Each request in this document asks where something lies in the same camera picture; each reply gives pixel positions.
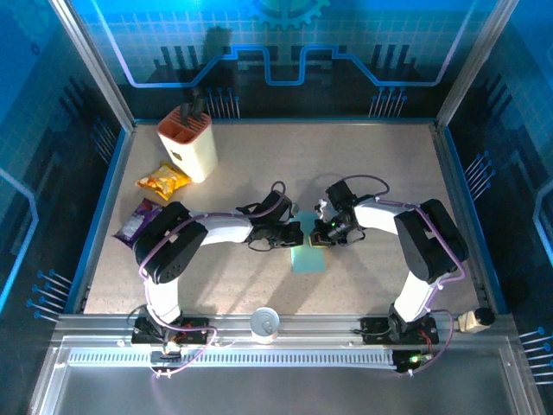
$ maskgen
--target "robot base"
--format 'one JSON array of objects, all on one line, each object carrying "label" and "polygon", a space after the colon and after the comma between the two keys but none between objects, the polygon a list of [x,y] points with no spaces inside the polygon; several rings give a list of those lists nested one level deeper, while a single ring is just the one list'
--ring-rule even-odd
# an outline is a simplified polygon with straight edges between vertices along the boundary
[{"label": "robot base", "polygon": [[420,334],[420,331],[429,337],[432,344],[438,344],[440,341],[435,320],[430,317],[425,319],[424,325],[419,325],[416,329],[401,335],[398,342],[394,342],[390,338],[387,317],[364,317],[359,321],[361,324],[359,333],[363,336],[364,344],[381,344],[387,346],[394,344],[405,346],[425,345],[426,339]]}]

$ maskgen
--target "enclosure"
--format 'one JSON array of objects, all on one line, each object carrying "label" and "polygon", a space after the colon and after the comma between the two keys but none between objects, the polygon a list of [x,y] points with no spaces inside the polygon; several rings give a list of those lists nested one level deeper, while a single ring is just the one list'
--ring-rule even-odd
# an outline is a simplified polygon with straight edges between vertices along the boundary
[{"label": "enclosure", "polygon": [[[0,16],[2,374],[18,379],[4,382],[3,413],[552,411],[549,2],[35,0],[2,3]],[[143,198],[168,204],[135,182],[169,160],[157,125],[193,90],[219,164],[171,201],[225,212],[282,180],[313,221],[342,177],[381,177],[394,200],[440,200],[467,242],[467,277],[433,309],[489,307],[497,322],[455,332],[411,383],[388,379],[340,362],[367,359],[352,326],[386,316],[404,286],[394,235],[327,250],[203,246],[180,278],[180,308],[219,325],[206,356],[251,361],[152,380],[127,324],[146,302],[143,281],[112,235]],[[263,306],[283,334],[260,348],[247,319]],[[448,320],[436,321],[445,339]],[[254,360],[312,351],[336,361]]]}]

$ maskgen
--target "chip bag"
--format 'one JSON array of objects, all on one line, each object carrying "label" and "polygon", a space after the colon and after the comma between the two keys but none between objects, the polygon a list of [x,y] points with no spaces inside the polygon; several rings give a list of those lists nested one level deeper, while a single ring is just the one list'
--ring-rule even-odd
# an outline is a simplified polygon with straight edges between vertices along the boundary
[{"label": "chip bag", "polygon": [[189,184],[191,181],[190,177],[180,172],[176,167],[169,163],[162,163],[162,167],[138,180],[136,185],[140,188],[152,190],[168,201],[175,190]]}]

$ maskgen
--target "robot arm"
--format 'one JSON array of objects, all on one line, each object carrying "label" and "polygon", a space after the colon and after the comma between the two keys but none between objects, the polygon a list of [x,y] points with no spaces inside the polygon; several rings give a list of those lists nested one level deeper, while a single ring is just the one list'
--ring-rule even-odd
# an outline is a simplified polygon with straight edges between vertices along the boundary
[{"label": "robot arm", "polygon": [[[321,218],[315,221],[315,229],[309,235],[312,246],[348,246],[363,240],[367,228],[399,237],[410,271],[401,294],[390,307],[388,325],[390,338],[400,341],[427,316],[429,303],[441,288],[440,281],[455,269],[452,259],[436,238],[428,236],[430,229],[412,209],[383,204],[372,195],[358,198],[343,181],[327,189],[327,198],[315,207]],[[467,245],[445,207],[437,200],[430,200],[423,203],[421,209],[430,217],[455,256],[464,261]],[[351,241],[351,233],[362,236]]]},{"label": "robot arm", "polygon": [[[252,217],[278,203],[281,194],[272,191],[261,203],[253,203],[222,215],[207,215],[184,226],[144,267],[146,295],[151,316],[172,323],[181,315],[178,303],[179,276],[200,246],[220,242],[246,243],[266,240],[269,249],[303,244],[300,222],[289,222],[293,204],[283,197],[270,214]],[[167,205],[141,232],[133,246],[138,264],[169,232],[196,216],[179,202]]]}]

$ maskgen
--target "speckled tabletop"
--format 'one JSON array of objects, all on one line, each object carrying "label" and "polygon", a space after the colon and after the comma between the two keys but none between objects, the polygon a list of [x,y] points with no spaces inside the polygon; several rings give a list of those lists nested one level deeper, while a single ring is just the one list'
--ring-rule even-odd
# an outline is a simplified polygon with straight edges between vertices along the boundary
[{"label": "speckled tabletop", "polygon": [[[226,211],[261,201],[275,180],[310,211],[342,176],[366,173],[391,185],[390,199],[440,199],[448,194],[426,125],[219,124],[213,127],[219,165],[202,183],[175,192],[191,210]],[[168,160],[154,125],[137,128],[99,257],[86,313],[128,313],[144,303],[143,284],[131,250],[113,235],[143,197],[163,202],[135,180]],[[375,182],[348,183],[357,195],[376,192]],[[378,230],[349,247],[325,250],[324,272],[294,273],[288,250],[259,253],[239,244],[203,246],[182,274],[179,302],[200,313],[251,313],[270,306],[281,314],[387,313],[402,290],[407,265],[397,237]],[[434,302],[461,313],[477,306],[470,278],[449,284]]]}]

